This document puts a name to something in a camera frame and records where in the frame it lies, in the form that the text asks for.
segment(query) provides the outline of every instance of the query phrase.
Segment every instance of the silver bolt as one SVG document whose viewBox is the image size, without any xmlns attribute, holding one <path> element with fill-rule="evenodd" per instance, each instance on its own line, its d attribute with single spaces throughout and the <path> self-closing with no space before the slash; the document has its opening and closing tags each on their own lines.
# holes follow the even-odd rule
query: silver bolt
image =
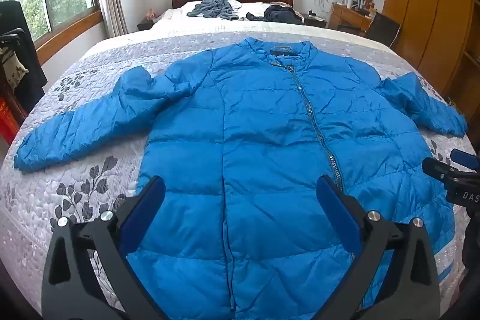
<svg viewBox="0 0 480 320">
<path fill-rule="evenodd" d="M 421 218 L 418 218 L 418 217 L 415 217 L 413 219 L 413 225 L 415 225 L 416 227 L 418 228 L 422 228 L 423 227 L 423 221 Z"/>
<path fill-rule="evenodd" d="M 60 217 L 57 221 L 58 226 L 65 226 L 68 224 L 68 218 L 67 217 Z"/>
<path fill-rule="evenodd" d="M 369 220 L 372 220 L 372 221 L 379 221 L 382 218 L 382 216 L 377 211 L 369 211 L 368 218 Z"/>
<path fill-rule="evenodd" d="M 100 214 L 100 219 L 102 221 L 110 221 L 112 218 L 113 218 L 112 211 L 104 211 L 102 214 Z"/>
</svg>

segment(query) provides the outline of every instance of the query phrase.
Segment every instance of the quilted bedspread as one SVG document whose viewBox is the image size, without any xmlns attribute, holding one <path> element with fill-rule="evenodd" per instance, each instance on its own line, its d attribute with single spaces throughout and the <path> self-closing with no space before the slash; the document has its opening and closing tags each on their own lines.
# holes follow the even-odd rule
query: quilted bedspread
<svg viewBox="0 0 480 320">
<path fill-rule="evenodd" d="M 387 47 L 346 33 L 314 27 L 266 22 L 159 21 L 151 31 L 106 40 L 71 66 L 42 98 L 22 125 L 0 170 L 0 257 L 28 301 L 41 312 L 41 283 L 52 227 L 62 216 L 86 222 L 108 209 L 117 209 L 135 193 L 146 133 L 120 139 L 88 157 L 32 174 L 13 168 L 23 138 L 39 124 L 110 92 L 126 70 L 142 65 L 152 76 L 170 63 L 197 52 L 238 43 L 247 37 L 293 43 L 309 40 L 322 51 L 349 56 L 373 66 L 382 78 L 400 76 L 413 68 Z M 420 77 L 426 92 L 441 100 Z M 435 158 L 450 162 L 450 151 L 473 153 L 467 139 L 441 136 L 421 129 Z M 461 250 L 468 217 L 454 206 L 455 236 L 436 254 L 442 308 L 448 307 L 464 270 Z M 95 272 L 111 305 L 121 307 L 95 252 Z"/>
</svg>

